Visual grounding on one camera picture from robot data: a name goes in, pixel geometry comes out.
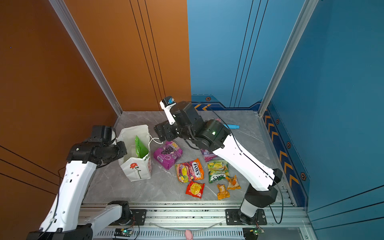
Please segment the purple grape candy bag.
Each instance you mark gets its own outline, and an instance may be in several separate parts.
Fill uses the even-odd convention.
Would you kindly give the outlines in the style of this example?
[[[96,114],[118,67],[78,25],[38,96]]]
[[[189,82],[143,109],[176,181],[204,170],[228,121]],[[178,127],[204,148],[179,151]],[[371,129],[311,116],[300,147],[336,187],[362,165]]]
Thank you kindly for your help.
[[[175,165],[182,154],[183,150],[174,141],[170,141],[166,142],[154,152],[154,159],[166,170],[169,170]]]

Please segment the green Lays chips bag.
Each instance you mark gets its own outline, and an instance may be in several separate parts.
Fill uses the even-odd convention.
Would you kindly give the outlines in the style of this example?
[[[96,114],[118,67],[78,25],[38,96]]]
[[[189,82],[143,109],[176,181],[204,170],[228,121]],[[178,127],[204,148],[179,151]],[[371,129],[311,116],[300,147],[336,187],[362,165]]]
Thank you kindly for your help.
[[[148,148],[138,136],[135,137],[135,149],[137,157],[140,159],[144,159],[149,154]]]

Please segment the white floral paper bag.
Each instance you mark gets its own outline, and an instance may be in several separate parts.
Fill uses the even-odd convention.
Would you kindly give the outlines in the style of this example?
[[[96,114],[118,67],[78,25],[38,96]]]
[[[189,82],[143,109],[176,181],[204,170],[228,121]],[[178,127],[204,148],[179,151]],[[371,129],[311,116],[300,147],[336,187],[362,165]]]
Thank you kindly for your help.
[[[149,150],[149,154],[144,159],[137,157],[135,149],[136,136],[140,138]],[[150,144],[156,143],[161,145],[162,142],[159,138],[153,138],[151,136],[149,126],[139,125],[122,129],[118,141],[123,141],[127,148],[127,154],[119,159],[119,165],[127,178],[131,182],[150,179],[152,174]]]

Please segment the orange Fox's candy bag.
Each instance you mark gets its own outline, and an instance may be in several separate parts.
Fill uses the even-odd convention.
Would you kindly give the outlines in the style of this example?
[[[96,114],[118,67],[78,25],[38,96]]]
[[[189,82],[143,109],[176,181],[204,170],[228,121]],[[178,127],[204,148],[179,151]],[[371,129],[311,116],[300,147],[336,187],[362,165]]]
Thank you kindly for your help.
[[[199,159],[175,164],[177,178],[180,183],[189,183],[193,181],[203,180],[204,170]]]

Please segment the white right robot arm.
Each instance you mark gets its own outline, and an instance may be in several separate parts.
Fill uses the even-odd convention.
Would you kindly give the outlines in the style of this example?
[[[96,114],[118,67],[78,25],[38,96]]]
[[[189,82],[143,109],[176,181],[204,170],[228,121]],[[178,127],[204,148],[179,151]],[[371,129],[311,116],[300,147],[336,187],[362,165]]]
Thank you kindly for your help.
[[[257,210],[273,204],[281,193],[278,184],[283,172],[267,167],[249,153],[223,120],[203,120],[192,103],[176,103],[172,97],[166,97],[160,101],[160,107],[167,117],[154,127],[160,141],[181,138],[222,158],[248,180],[238,218],[244,225],[256,224]]]

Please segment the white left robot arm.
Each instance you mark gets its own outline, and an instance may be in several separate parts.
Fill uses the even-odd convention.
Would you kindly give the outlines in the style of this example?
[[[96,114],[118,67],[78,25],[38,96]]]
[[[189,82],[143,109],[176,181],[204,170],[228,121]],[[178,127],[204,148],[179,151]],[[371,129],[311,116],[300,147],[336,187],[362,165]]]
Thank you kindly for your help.
[[[93,216],[79,221],[80,208],[95,171],[126,154],[126,146],[116,140],[113,127],[93,126],[91,136],[70,149],[52,207],[39,230],[28,233],[27,239],[91,240],[112,223],[128,224],[132,212],[127,201],[112,201]]]

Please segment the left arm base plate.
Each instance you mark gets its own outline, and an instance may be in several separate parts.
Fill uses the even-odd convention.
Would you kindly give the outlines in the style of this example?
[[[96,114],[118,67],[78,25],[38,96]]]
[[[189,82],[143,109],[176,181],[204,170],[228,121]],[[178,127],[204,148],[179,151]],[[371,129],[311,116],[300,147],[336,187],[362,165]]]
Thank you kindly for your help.
[[[119,225],[120,226],[131,226],[133,224],[143,226],[146,221],[147,210],[145,209],[133,209],[130,210],[130,215],[123,219]]]

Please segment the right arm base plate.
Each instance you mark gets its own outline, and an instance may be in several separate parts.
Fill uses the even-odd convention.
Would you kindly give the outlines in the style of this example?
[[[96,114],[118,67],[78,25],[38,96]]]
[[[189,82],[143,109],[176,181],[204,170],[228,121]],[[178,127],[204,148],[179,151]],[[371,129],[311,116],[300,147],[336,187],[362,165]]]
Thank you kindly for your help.
[[[257,209],[252,217],[243,214],[237,209],[226,209],[226,222],[229,226],[247,225],[247,226],[265,226],[267,218],[263,209]]]

